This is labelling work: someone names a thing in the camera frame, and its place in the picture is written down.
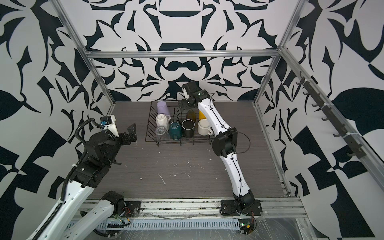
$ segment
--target cup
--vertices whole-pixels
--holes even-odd
[[[191,138],[195,134],[195,122],[191,119],[186,119],[181,124],[184,137]]]
[[[160,101],[157,103],[157,114],[161,114],[161,113],[170,116],[167,103],[164,101]]]
[[[186,119],[191,119],[193,122],[196,122],[196,113],[193,110],[189,110]]]
[[[171,122],[169,125],[169,135],[172,139],[181,139],[181,124],[179,122]]]
[[[199,119],[207,119],[201,111],[199,111]]]
[[[158,126],[155,130],[156,139],[161,142],[166,142],[169,140],[169,133],[165,126]]]
[[[159,115],[157,115],[156,117],[156,124],[157,126],[165,126],[165,128],[168,130],[169,129],[169,120],[170,120],[170,116],[169,115],[165,115],[164,113],[161,113]]]
[[[211,136],[214,133],[214,131],[211,128],[211,125],[209,124],[208,120],[206,120],[206,119],[201,119],[199,121],[199,126],[197,127],[197,132],[202,136],[206,136],[206,135]]]

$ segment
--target teal mug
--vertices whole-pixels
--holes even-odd
[[[171,122],[169,125],[169,135],[172,139],[181,139],[181,124],[179,122]]]

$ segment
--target zip tie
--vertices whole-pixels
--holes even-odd
[[[333,103],[324,103],[323,106],[320,108],[320,110],[323,109],[323,107],[327,106],[327,105],[334,105]]]
[[[348,132],[348,133],[346,133],[344,136],[343,136],[343,139],[346,137],[346,136],[349,136],[349,135],[352,135],[352,134],[354,134],[354,135],[360,135],[358,132]]]

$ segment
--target patterned wallpaper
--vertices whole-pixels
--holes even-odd
[[[259,101],[278,162],[318,237],[384,234],[384,192],[281,59]]]
[[[65,0],[93,51],[276,49],[298,0]]]
[[[271,57],[115,58],[94,61],[116,101],[182,99],[196,81],[216,100],[253,100]]]
[[[384,159],[382,9],[381,0],[310,0],[287,47]]]
[[[309,0],[287,45],[376,153],[384,158],[384,18],[381,0]],[[320,237],[384,234],[384,193],[281,60],[260,100],[293,192]]]
[[[56,203],[83,152],[75,128],[110,104],[47,0],[1,1],[0,34],[1,239],[18,240]]]

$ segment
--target wall hook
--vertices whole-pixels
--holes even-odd
[[[298,83],[296,83],[296,84],[297,85],[303,84],[304,81],[305,81],[304,77],[301,77],[301,80]]]

